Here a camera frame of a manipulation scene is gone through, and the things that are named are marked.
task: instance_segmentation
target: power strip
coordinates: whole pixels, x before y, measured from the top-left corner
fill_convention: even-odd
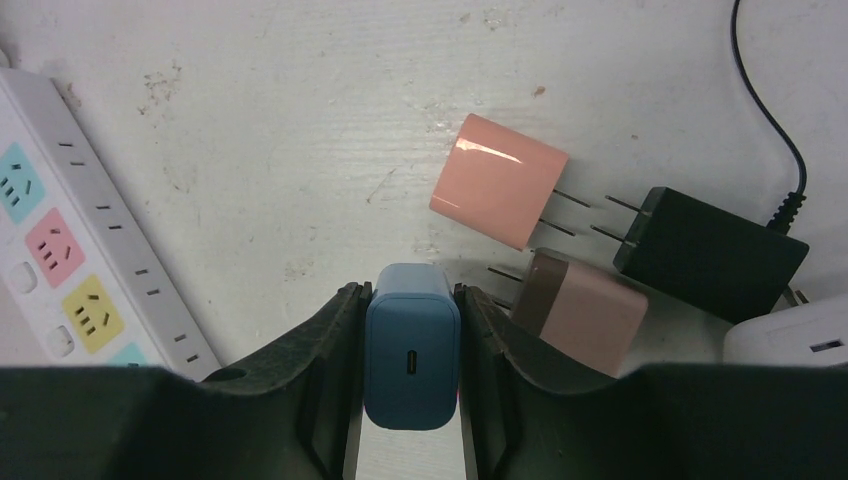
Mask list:
[[[60,365],[220,368],[49,78],[0,68],[0,275]]]
[[[817,367],[848,364],[848,295],[736,325],[724,338],[724,362]]]

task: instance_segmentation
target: charging port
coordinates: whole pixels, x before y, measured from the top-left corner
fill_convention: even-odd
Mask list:
[[[836,340],[831,340],[829,342],[819,343],[818,345],[810,345],[810,350],[812,350],[813,353],[819,353],[819,352],[823,352],[825,350],[830,350],[831,348],[841,347],[843,345],[845,345],[845,344],[842,343],[842,340],[839,340],[837,338]]]
[[[418,367],[418,352],[415,350],[410,350],[406,354],[406,373],[409,375],[415,375],[415,371]]]

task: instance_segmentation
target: table surface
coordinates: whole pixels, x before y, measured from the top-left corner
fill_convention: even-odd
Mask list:
[[[55,79],[222,362],[314,313],[348,281],[432,262],[501,297],[530,258],[431,212],[475,112],[569,152],[547,246],[611,269],[630,212],[668,185],[766,222],[797,172],[730,53],[731,0],[7,0],[0,48]],[[754,84],[809,166],[793,285],[848,287],[848,4],[746,0]],[[728,329],[651,293],[625,371],[714,362]],[[0,292],[0,361],[27,332]],[[366,422],[360,478],[462,478],[457,418],[428,433]]]

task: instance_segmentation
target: black cable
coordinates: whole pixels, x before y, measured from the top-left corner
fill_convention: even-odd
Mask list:
[[[801,208],[801,203],[803,203],[806,198],[804,197],[804,190],[807,188],[807,164],[804,163],[804,157],[801,156],[801,152],[798,150],[798,147],[796,147],[792,139],[789,138],[789,134],[786,133],[779,123],[777,123],[777,120],[775,120],[771,112],[768,111],[768,108],[766,108],[765,104],[763,104],[763,101],[760,100],[760,96],[757,95],[757,91],[754,90],[754,86],[751,85],[751,80],[748,78],[748,72],[745,70],[745,65],[742,63],[742,55],[739,53],[739,40],[736,33],[740,3],[741,0],[735,0],[733,2],[733,13],[730,15],[730,45],[733,49],[733,59],[736,61],[736,68],[739,70],[739,76],[742,77],[742,81],[745,83],[745,88],[748,89],[748,93],[751,95],[751,98],[754,99],[754,103],[757,104],[771,126],[777,134],[780,135],[780,138],[783,139],[784,143],[786,143],[789,151],[792,152],[792,156],[795,157],[795,163],[798,165],[798,188],[795,189],[794,192],[789,193],[786,199],[783,200],[783,204],[780,208],[778,208],[777,213],[775,213],[774,217],[768,223],[769,228],[785,234],[789,232],[789,224],[792,223],[792,220]]]

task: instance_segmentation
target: yellow outlet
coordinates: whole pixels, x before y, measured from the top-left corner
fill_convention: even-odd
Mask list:
[[[62,309],[88,353],[97,352],[124,330],[124,321],[97,275],[65,297]]]

